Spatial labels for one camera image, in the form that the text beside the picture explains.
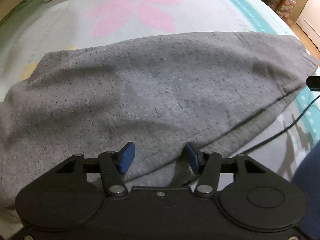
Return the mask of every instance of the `folded cloth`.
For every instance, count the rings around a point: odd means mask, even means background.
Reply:
[[[317,68],[292,36],[183,33],[44,55],[0,103],[0,206],[72,154],[128,141],[125,180],[176,185],[184,144],[224,157],[263,131]]]

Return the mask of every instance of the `cable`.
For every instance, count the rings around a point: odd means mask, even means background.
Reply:
[[[249,154],[250,152],[260,148],[261,146],[264,146],[265,144],[273,141],[274,139],[276,139],[277,137],[279,137],[280,135],[284,134],[287,130],[289,130],[290,128],[292,128],[300,119],[301,117],[306,113],[306,111],[310,108],[310,106],[312,106],[312,104],[314,102],[316,102],[318,99],[320,98],[320,96],[317,96],[304,110],[303,112],[299,115],[299,117],[293,121],[292,124],[290,124],[288,127],[284,128],[282,131],[278,132],[277,134],[275,134],[274,136],[256,144],[255,146],[252,146],[251,148],[244,150],[243,152],[241,152],[240,154]],[[196,175],[195,177],[192,177],[191,179],[189,179],[187,182],[183,183],[182,186],[188,186],[190,183],[196,181],[198,178],[200,177],[200,175]]]
[[[320,96],[317,96],[304,110],[303,112],[299,115],[299,117],[293,121],[292,124],[290,124],[288,127],[284,128],[281,132],[278,132],[277,134],[275,134],[274,136],[256,144],[255,146],[252,146],[251,148],[241,152],[241,154],[249,154],[250,152],[260,148],[261,146],[264,146],[265,144],[271,142],[272,140],[276,139],[277,137],[279,137],[280,135],[284,134],[287,130],[289,130],[290,128],[292,128],[300,119],[301,117],[305,114],[305,112],[310,108],[310,106],[312,106],[312,104],[318,99],[320,98]]]

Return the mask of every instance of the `blue fabric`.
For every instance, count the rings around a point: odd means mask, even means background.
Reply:
[[[292,183],[306,195],[308,205],[299,228],[311,239],[320,238],[320,142],[298,167]]]

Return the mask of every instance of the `flower pattern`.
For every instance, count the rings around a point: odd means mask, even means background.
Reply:
[[[100,18],[93,29],[93,36],[102,37],[118,31],[131,16],[137,17],[148,27],[172,32],[175,30],[174,18],[159,7],[178,3],[178,0],[108,0],[90,13],[91,17]]]

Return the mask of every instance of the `bed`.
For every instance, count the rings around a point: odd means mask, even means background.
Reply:
[[[48,3],[27,0],[0,28],[0,101],[13,84],[31,75],[47,52],[102,46],[153,35],[206,31],[295,36],[261,0],[52,0]],[[302,89],[266,130],[238,152],[290,125],[318,94],[308,88]],[[291,179],[320,138],[319,104],[316,102],[286,135],[254,151],[251,156]],[[220,188],[229,182],[230,177],[222,176]],[[21,227],[7,218],[0,222],[0,234],[4,237]]]

